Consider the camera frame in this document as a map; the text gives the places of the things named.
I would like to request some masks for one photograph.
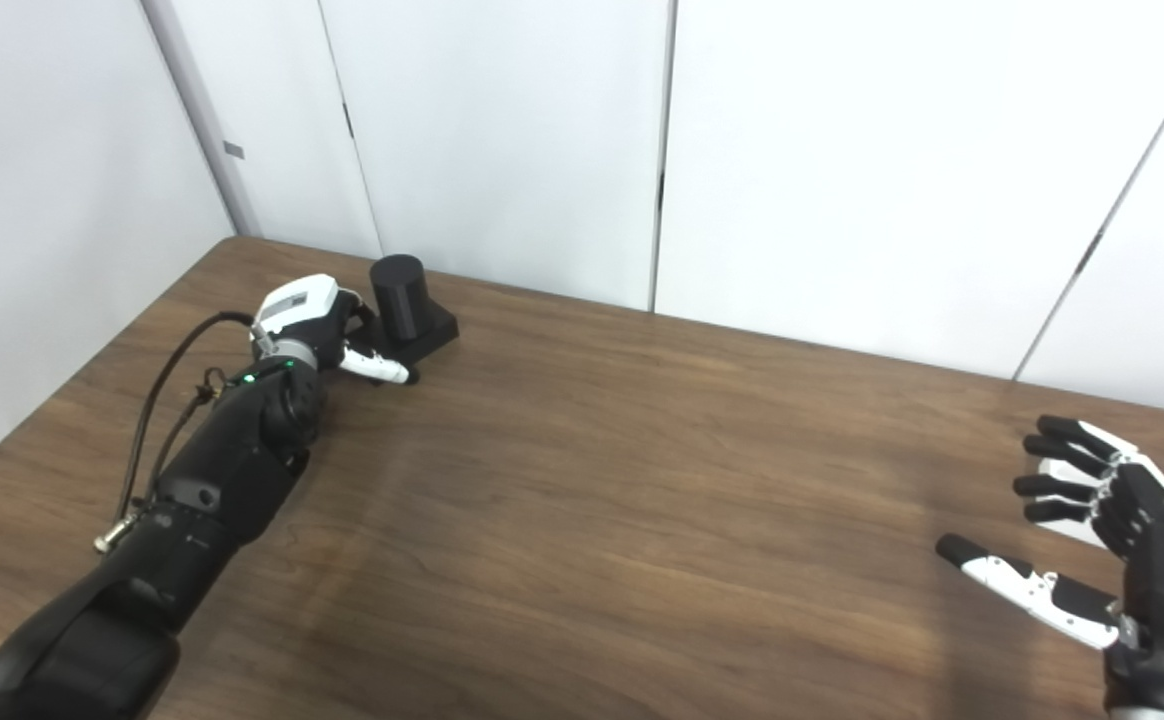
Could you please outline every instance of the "metal connector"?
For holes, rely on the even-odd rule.
[[[120,542],[120,539],[129,534],[129,530],[137,522],[137,512],[125,516],[125,520],[120,520],[119,523],[115,523],[115,527],[112,527],[105,534],[101,534],[101,536],[93,539],[93,550],[97,550],[98,555],[107,555],[107,553],[115,550],[115,546]]]

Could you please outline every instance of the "white wall panel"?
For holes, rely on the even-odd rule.
[[[1022,379],[1164,407],[1164,133]]]
[[[320,3],[144,3],[240,231],[379,258]]]
[[[386,252],[650,306],[668,0],[325,0]]]
[[[137,0],[0,0],[0,439],[230,234]]]
[[[682,0],[656,311],[1008,377],[1164,117],[1164,3]]]

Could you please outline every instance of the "wooden table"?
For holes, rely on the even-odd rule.
[[[180,336],[300,275],[367,290],[367,266],[227,240],[2,442],[0,642],[94,564]],[[1102,715],[1096,653],[931,546],[961,532],[1114,591],[1116,561],[1021,520],[1018,442],[1083,416],[1164,468],[1164,411],[430,284],[462,338],[417,387],[331,378],[307,477],[183,634],[156,717]],[[239,332],[204,337],[151,445],[204,366],[246,361]]]

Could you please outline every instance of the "black cable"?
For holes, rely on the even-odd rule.
[[[220,386],[213,387],[213,377],[218,378]],[[194,397],[190,398],[186,402],[186,407],[183,407],[178,420],[173,421],[173,427],[169,430],[165,436],[165,442],[159,447],[159,454],[156,455],[156,461],[151,464],[151,475],[147,477],[147,490],[142,493],[142,502],[149,505],[154,497],[156,496],[156,479],[159,478],[159,473],[165,471],[165,459],[169,459],[169,452],[172,450],[173,442],[178,439],[178,433],[183,429],[196,411],[200,409],[204,405],[208,405],[213,401],[213,398],[222,394],[226,388],[226,372],[221,368],[211,368],[204,370],[204,383],[196,386]]]
[[[129,466],[125,470],[125,485],[120,489],[120,505],[115,508],[115,519],[112,520],[114,523],[119,523],[120,520],[125,519],[125,512],[129,508],[129,500],[133,497],[133,483],[139,477],[139,461],[142,459],[142,443],[147,440],[147,425],[151,421],[151,413],[154,407],[156,407],[156,398],[159,397],[159,392],[165,387],[165,382],[169,376],[173,372],[176,365],[180,357],[186,354],[186,350],[196,342],[199,336],[204,334],[208,328],[217,323],[223,323],[230,320],[234,323],[241,323],[247,328],[253,328],[253,315],[248,313],[235,313],[235,311],[222,311],[206,320],[203,320],[200,325],[196,325],[192,332],[186,333],[186,337],[183,338],[178,348],[173,350],[169,359],[165,361],[165,365],[161,369],[159,375],[156,377],[156,382],[151,385],[151,392],[147,393],[147,400],[142,404],[142,411],[139,413],[139,425],[133,433],[133,447],[129,448]]]

